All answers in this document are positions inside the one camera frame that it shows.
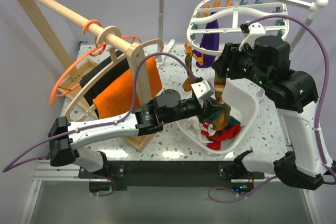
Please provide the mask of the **white sock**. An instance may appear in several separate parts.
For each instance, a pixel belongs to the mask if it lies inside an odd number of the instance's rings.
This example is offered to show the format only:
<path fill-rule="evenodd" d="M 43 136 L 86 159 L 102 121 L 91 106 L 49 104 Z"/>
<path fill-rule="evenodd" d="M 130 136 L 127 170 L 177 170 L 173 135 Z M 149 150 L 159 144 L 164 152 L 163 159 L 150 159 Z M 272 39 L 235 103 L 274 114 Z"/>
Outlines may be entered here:
<path fill-rule="evenodd" d="M 193 131 L 196 136 L 196 140 L 200 143 L 206 143 L 207 138 L 201 133 L 202 125 L 199 123 L 197 117 L 192 117 L 186 120 L 188 128 Z"/>

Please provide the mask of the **striped olive sock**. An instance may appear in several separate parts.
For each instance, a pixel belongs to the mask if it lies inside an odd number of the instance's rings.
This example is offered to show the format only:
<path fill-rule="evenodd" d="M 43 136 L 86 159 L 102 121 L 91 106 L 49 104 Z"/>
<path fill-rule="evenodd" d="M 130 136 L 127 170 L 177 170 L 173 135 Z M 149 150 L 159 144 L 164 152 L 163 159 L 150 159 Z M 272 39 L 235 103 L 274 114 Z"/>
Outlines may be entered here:
<path fill-rule="evenodd" d="M 215 73 L 214 78 L 214 88 L 215 88 L 215 99 L 218 104 L 222 107 L 217 112 L 217 117 L 213 121 L 213 129 L 215 131 L 220 131 L 224 129 L 229 122 L 231 107 L 223 100 L 223 92 L 226 87 L 226 77 L 220 77 Z"/>
<path fill-rule="evenodd" d="M 185 64 L 190 70 L 192 70 L 192 56 L 186 55 Z M 195 78 L 192 75 L 190 75 L 189 72 L 187 72 L 187 78 L 183 82 L 183 85 L 182 85 L 184 91 L 185 92 L 191 91 L 192 90 L 191 85 L 194 84 L 194 83 L 195 83 Z"/>

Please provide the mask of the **red santa sock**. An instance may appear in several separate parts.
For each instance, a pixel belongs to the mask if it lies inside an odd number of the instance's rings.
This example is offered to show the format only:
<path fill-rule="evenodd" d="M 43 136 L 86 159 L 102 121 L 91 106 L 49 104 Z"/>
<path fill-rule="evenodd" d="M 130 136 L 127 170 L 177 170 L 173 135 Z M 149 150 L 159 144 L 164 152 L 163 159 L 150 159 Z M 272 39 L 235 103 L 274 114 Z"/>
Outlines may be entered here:
<path fill-rule="evenodd" d="M 206 137 L 206 139 L 212 142 L 222 142 L 231 138 L 235 138 L 241 131 L 241 124 L 228 124 L 222 130 L 215 131 L 212 129 L 212 124 L 204 123 L 201 129 L 201 134 Z"/>
<path fill-rule="evenodd" d="M 219 151 L 221 149 L 221 142 L 213 141 L 211 143 L 208 143 L 206 146 L 211 150 Z"/>

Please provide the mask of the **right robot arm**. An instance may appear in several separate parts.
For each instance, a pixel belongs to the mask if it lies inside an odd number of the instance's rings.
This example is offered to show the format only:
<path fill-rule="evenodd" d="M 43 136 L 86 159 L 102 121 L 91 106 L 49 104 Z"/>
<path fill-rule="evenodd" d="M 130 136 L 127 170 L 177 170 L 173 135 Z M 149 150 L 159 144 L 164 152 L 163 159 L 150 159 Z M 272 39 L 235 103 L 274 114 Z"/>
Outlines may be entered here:
<path fill-rule="evenodd" d="M 212 68 L 220 77 L 247 79 L 261 87 L 275 104 L 282 132 L 292 146 L 284 154 L 243 152 L 235 159 L 235 175 L 274 174 L 289 187 L 316 190 L 324 184 L 323 176 L 331 174 L 328 168 L 335 169 L 335 161 L 316 139 L 320 96 L 315 81 L 304 71 L 290 69 L 289 54 L 286 41 L 266 35 L 255 40 L 254 48 L 226 43 Z"/>

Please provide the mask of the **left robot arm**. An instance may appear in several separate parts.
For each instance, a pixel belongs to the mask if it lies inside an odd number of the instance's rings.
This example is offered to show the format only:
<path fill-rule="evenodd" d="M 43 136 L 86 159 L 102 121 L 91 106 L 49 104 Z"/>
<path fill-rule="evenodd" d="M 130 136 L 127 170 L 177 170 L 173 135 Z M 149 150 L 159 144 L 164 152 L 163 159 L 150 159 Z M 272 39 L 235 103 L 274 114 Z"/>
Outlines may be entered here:
<path fill-rule="evenodd" d="M 151 135 L 161 131 L 164 124 L 194 116 L 204 122 L 214 114 L 215 105 L 211 97 L 199 99 L 193 95 L 181 99 L 177 91 L 168 89 L 130 113 L 87 122 L 69 122 L 65 116 L 58 117 L 48 133 L 50 165 L 74 164 L 103 178 L 109 171 L 106 155 L 88 149 L 88 145 L 113 138 Z"/>

